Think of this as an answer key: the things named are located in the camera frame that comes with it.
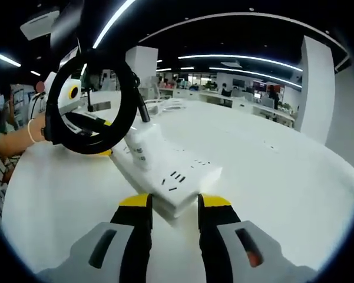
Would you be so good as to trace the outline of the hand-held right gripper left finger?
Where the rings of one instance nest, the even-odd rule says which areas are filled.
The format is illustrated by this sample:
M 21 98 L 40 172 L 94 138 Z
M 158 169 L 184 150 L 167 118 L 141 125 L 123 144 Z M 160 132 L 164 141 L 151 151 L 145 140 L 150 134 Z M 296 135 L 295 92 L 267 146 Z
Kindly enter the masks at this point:
M 152 247 L 153 197 L 120 202 L 109 222 L 77 240 L 69 257 L 37 273 L 40 282 L 145 282 Z

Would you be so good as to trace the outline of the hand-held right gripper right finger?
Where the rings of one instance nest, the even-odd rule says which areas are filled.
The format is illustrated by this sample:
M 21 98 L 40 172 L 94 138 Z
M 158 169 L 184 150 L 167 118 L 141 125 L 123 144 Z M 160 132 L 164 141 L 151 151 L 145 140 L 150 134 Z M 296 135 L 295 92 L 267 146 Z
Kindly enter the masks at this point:
M 207 282 L 312 282 L 316 276 L 285 258 L 277 240 L 241 221 L 220 196 L 198 196 L 198 229 Z

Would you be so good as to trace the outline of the person's left hand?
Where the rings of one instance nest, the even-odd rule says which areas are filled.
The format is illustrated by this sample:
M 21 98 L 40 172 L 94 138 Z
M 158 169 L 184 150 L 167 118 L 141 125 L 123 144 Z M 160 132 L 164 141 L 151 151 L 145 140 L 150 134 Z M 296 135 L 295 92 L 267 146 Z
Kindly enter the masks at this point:
M 45 114 L 39 114 L 29 123 L 29 130 L 34 142 L 44 142 L 45 137 L 42 133 L 45 128 Z

